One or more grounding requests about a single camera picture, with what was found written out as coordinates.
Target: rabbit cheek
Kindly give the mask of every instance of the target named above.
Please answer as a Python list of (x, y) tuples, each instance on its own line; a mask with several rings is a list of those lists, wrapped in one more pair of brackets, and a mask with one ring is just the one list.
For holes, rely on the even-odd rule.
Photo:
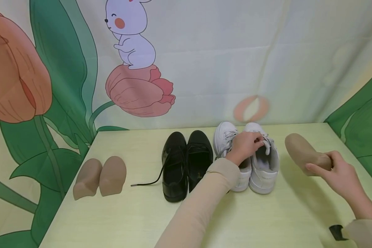
[(121, 18), (116, 18), (115, 21), (114, 21), (114, 24), (119, 29), (123, 29), (125, 27), (125, 23), (124, 23), (123, 19), (121, 19)]

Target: table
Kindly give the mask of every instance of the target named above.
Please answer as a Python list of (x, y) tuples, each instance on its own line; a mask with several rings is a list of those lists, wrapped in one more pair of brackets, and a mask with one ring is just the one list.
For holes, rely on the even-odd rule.
[[(259, 195), (249, 188), (228, 193), (217, 207), (202, 247), (287, 248), (356, 247), (337, 242), (330, 225), (347, 225), (353, 212), (347, 203), (317, 177), (306, 177), (289, 157), (284, 140), (290, 133), (304, 136), (317, 151), (338, 150), (353, 164), (372, 199), (372, 178), (326, 123), (267, 125), (280, 156), (280, 173), (274, 191)], [(174, 131), (186, 140), (196, 128), (100, 132), (85, 161), (110, 156), (123, 158), (127, 178), (123, 192), (73, 199), (73, 185), (63, 200), (40, 248), (154, 247), (180, 203), (168, 203), (161, 180), (155, 185), (130, 187), (154, 181), (162, 167), (161, 154)], [(215, 128), (199, 128), (212, 141)]]

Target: person's hand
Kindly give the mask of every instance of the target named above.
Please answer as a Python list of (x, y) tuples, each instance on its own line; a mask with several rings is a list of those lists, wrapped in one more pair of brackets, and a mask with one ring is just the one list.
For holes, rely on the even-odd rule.
[(226, 159), (240, 165), (247, 157), (251, 157), (259, 147), (263, 146), (263, 136), (261, 133), (242, 132), (235, 136), (231, 151), (226, 155)]
[(346, 201), (365, 195), (357, 173), (351, 164), (348, 164), (338, 151), (328, 152), (332, 159), (333, 169), (325, 170), (315, 164), (306, 164), (306, 168), (322, 177), (328, 185), (342, 196)]

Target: black leather shoe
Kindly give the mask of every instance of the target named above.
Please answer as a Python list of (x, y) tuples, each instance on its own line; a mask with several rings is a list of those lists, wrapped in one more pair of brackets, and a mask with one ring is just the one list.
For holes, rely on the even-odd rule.
[(203, 178), (212, 164), (213, 154), (207, 136), (200, 130), (194, 131), (189, 138), (186, 151), (186, 162), (189, 175), (189, 192)]
[(151, 185), (163, 174), (164, 198), (171, 202), (180, 202), (187, 195), (186, 140), (179, 132), (172, 133), (165, 142), (162, 161), (163, 167), (159, 178), (152, 183), (139, 183), (131, 186)]

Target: cloth backdrop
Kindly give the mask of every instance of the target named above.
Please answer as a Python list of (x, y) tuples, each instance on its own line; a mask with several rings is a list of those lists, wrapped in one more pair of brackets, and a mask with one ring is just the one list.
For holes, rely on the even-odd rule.
[(223, 120), (326, 121), (372, 175), (372, 0), (0, 0), (0, 247), (99, 131)]

